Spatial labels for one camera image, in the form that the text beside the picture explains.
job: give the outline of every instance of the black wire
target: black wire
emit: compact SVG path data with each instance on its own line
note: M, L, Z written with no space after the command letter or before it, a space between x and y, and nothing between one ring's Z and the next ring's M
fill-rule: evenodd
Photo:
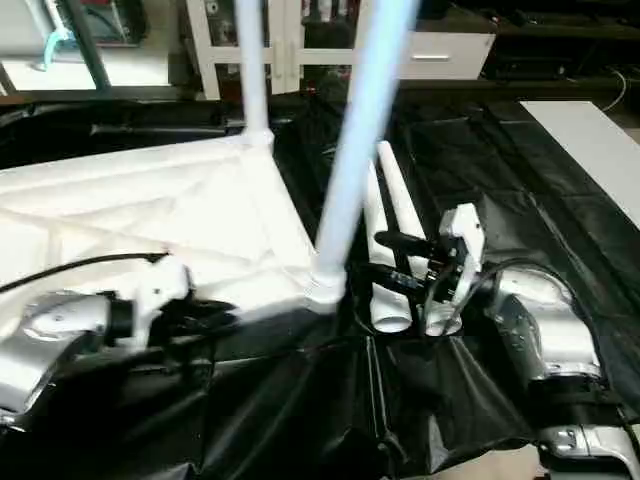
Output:
M75 262L65 263L64 265L58 265L57 267L49 268L47 270L43 270L42 272L34 273L33 275L29 275L28 277L23 277L11 283L2 285L0 286L0 294L22 287L24 285L27 285L28 283L35 282L36 280L50 277L58 273L66 272L67 270L73 270L75 268L84 267L86 265L93 265L96 263L105 263L105 262L117 262L122 260L147 260L148 262L155 263L166 255L167 255L166 253L144 252L144 253L117 253L114 255L103 255L101 257L85 258L82 260L77 260Z

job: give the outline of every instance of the black tarp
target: black tarp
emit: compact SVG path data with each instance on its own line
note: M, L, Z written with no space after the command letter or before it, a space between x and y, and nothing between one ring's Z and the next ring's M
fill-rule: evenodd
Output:
M121 104L108 118L101 110L5 112L0 159L14 166L203 138L218 133L200 127L221 118L210 104ZM276 162L313 238L340 107L311 99L271 115ZM179 128L163 133L167 125ZM36 133L52 140L36 145ZM427 232L445 209L472 201L488 259L530 256L573 284L609 380L640 411L640 234L598 186L516 104L397 107L387 138ZM360 229L351 265L365 258ZM2 434L0 477L377 479L532 439L502 344L478 311L444 341L375 335L366 282L352 274L349 287L333 316L292 312L61 379L32 431Z

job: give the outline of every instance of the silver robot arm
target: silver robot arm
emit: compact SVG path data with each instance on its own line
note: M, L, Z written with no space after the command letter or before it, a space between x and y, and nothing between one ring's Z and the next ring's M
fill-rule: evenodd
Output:
M55 374L78 357L113 342L144 350L160 309L189 292L186 267L167 255L143 272L131 300L70 291L34 299L0 342L0 426L24 431L46 404Z
M529 394L551 479L640 480L633 433L608 401L601 361L575 299L552 275L509 268L487 313Z
M529 399L550 478L640 480L640 449L604 379L602 359L570 289L544 265L533 266L537 262L483 264L484 231L471 204L446 212L439 234L437 242L376 234L379 243L398 253L426 257L429 272L418 279L369 264L371 280L422 305L424 331L435 330L436 336L460 328L458 314L472 297L484 302ZM474 296L480 290L482 295Z

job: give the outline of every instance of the white plastic structure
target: white plastic structure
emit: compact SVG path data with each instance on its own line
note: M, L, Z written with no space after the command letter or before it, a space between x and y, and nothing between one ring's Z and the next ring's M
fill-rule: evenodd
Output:
M451 303L457 305L465 297L475 274L482 270L484 231L473 203L463 203L442 216L438 233L441 237L460 238L467 249L462 272Z
M313 248L273 161L258 0L236 0L246 129L238 136L91 155L0 172L0 283L81 258L170 251L197 294L246 320L335 308L369 158L388 118L417 0L377 2ZM144 262L97 264L0 296L0 336L51 290L136 295Z
M407 185L402 178L402 172L398 166L396 156L391 149L389 142L383 141L378 144L378 156L380 165L384 172L384 178L389 186L391 205L398 220L398 227L402 233L413 235L418 238L426 238L424 229L418 218L413 200L409 195ZM424 278L427 274L429 261L422 257L409 257L411 273L419 278Z
M380 196L380 186L375 167L369 166L367 181L367 197L364 206L364 217L367 227L367 247L369 260L395 267L393 251L375 241L376 232L387 230L387 219ZM406 330L411 325L411 310L409 300L404 295L373 284L373 294L370 303L371 324L384 333L396 333Z
M267 119L267 93L262 61L262 2L260 0L236 0L236 23L240 54L242 100L244 105L245 133L250 141L260 142L266 135L271 141Z
M319 282L344 281L344 263L362 209L369 162L389 118L398 68L417 6L417 0L374 5L316 239Z

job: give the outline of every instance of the white panel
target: white panel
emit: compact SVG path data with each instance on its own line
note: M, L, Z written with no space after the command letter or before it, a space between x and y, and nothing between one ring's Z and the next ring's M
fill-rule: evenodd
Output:
M187 10L204 96L207 100L220 100L218 77L210 56L211 37L209 36L209 24L204 2L202 0L187 0Z
M591 102L522 102L640 228L640 145Z
M495 35L414 32L403 80L474 80L480 75Z

